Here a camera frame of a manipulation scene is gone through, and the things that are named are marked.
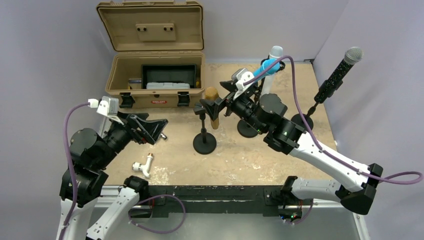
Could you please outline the gold microphone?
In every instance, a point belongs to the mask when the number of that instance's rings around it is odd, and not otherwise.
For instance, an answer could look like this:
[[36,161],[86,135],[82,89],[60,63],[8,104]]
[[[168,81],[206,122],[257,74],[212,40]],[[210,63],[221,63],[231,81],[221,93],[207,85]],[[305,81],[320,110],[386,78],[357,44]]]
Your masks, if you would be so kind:
[[208,109],[210,110],[210,122],[211,122],[211,127],[214,130],[217,130],[219,128],[219,117],[216,114],[216,111],[214,109],[213,104],[215,103],[215,100],[217,100],[219,98],[219,92],[218,90],[213,87],[210,86],[205,90],[204,93],[204,99],[211,102],[211,104],[208,104]]

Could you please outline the black round-base clip stand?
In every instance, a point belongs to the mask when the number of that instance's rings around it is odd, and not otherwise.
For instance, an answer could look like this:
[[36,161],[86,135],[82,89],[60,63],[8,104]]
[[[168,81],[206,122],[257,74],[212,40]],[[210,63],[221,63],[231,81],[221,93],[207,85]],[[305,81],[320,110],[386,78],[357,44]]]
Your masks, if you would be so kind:
[[201,155],[211,154],[217,147],[217,141],[211,133],[207,132],[205,126],[206,110],[198,102],[194,105],[193,112],[195,115],[199,116],[199,119],[201,121],[200,133],[194,137],[192,142],[193,148],[197,153]]

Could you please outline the blue microphone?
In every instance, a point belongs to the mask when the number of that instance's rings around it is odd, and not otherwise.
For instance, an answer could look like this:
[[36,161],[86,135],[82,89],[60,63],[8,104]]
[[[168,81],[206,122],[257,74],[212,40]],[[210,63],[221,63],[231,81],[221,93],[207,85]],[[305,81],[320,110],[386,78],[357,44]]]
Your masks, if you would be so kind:
[[267,59],[261,66],[253,72],[255,80],[260,80],[264,77],[270,76],[278,72],[280,69],[280,61],[278,59]]

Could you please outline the white microphone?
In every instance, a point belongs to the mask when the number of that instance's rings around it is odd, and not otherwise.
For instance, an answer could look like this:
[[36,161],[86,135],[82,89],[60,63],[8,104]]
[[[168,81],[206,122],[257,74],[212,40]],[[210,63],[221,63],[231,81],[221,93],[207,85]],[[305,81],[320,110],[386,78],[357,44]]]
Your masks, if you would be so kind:
[[[283,51],[284,50],[281,46],[278,46],[278,45],[273,46],[268,55],[268,59],[275,60],[282,57]],[[260,93],[261,96],[270,93],[271,87],[275,78],[275,73],[276,71],[274,71],[273,74],[267,74],[265,78],[262,79],[262,83],[261,83],[262,88]]]

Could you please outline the black shock-mount desk stand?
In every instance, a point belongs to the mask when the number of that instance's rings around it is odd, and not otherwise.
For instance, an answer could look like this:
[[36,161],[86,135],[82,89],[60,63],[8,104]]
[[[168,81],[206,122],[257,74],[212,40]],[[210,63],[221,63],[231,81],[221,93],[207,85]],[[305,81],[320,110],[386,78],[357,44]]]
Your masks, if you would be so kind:
[[243,119],[239,120],[237,123],[237,131],[245,138],[254,138],[260,133],[254,123],[250,124]]

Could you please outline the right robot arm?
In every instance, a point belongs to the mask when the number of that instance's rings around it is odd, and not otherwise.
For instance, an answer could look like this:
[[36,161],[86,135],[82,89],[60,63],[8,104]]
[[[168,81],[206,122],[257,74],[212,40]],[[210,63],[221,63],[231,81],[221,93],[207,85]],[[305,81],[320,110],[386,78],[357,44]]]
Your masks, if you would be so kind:
[[289,177],[280,191],[284,202],[322,199],[340,203],[356,214],[369,213],[379,184],[376,177],[382,175],[383,168],[325,149],[305,128],[284,117],[288,108],[276,94],[265,94],[254,103],[245,94],[236,96],[230,92],[224,99],[201,99],[200,104],[212,119],[222,109],[226,109],[226,115],[236,114],[259,135],[264,135],[263,141],[272,150],[303,160],[332,177],[329,181]]

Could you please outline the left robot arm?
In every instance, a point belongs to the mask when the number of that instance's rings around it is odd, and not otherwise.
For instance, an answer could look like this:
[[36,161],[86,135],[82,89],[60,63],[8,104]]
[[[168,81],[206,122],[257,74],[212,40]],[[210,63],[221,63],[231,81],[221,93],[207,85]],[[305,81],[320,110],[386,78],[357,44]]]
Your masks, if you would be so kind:
[[149,120],[147,113],[118,113],[109,129],[100,136],[91,128],[64,134],[68,169],[59,191],[61,217],[58,240],[104,240],[134,204],[149,199],[148,181],[128,177],[116,201],[98,222],[90,226],[91,215],[108,179],[107,166],[130,143],[154,145],[168,124],[167,119]]

